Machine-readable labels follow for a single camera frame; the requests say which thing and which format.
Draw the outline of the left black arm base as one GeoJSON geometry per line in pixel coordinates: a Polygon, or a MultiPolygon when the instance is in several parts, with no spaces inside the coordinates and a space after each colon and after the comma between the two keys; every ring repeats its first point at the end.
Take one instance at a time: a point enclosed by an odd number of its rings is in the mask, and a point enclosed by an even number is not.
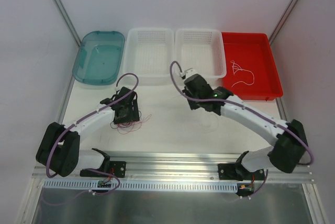
{"type": "Polygon", "coordinates": [[[107,177],[105,173],[118,178],[124,178],[126,173],[125,161],[112,161],[110,155],[97,148],[80,150],[76,169],[81,177],[107,177]]]}

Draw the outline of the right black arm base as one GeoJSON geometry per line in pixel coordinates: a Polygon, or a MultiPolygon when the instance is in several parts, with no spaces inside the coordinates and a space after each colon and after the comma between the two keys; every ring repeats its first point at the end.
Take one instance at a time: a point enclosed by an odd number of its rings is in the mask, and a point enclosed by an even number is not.
{"type": "Polygon", "coordinates": [[[219,163],[218,176],[220,180],[235,180],[235,181],[246,181],[256,180],[262,181],[265,179],[264,170],[256,170],[255,172],[249,172],[242,166],[242,159],[246,156],[249,151],[243,152],[235,163],[219,163]]]}

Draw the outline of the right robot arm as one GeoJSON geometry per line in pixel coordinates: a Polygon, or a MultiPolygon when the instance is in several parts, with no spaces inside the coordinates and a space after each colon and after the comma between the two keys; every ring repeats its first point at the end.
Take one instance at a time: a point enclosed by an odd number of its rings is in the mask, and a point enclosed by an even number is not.
{"type": "Polygon", "coordinates": [[[203,108],[219,116],[232,119],[257,133],[269,143],[269,147],[243,152],[232,167],[225,169],[231,179],[245,180],[257,170],[275,167],[291,173],[299,164],[307,146],[304,128],[298,120],[286,122],[248,107],[232,91],[218,86],[213,89],[199,74],[183,77],[183,93],[189,97],[192,110],[203,108]]]}

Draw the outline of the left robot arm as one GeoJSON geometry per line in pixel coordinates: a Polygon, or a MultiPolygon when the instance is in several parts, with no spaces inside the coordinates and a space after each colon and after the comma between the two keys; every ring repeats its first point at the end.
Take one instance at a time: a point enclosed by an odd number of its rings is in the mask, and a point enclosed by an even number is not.
{"type": "Polygon", "coordinates": [[[94,111],[73,123],[51,123],[36,154],[38,163],[46,167],[46,175],[67,177],[75,170],[80,176],[104,176],[111,172],[110,155],[98,148],[82,150],[81,142],[100,128],[110,124],[139,121],[138,95],[122,87],[111,98],[105,98],[94,111]]]}

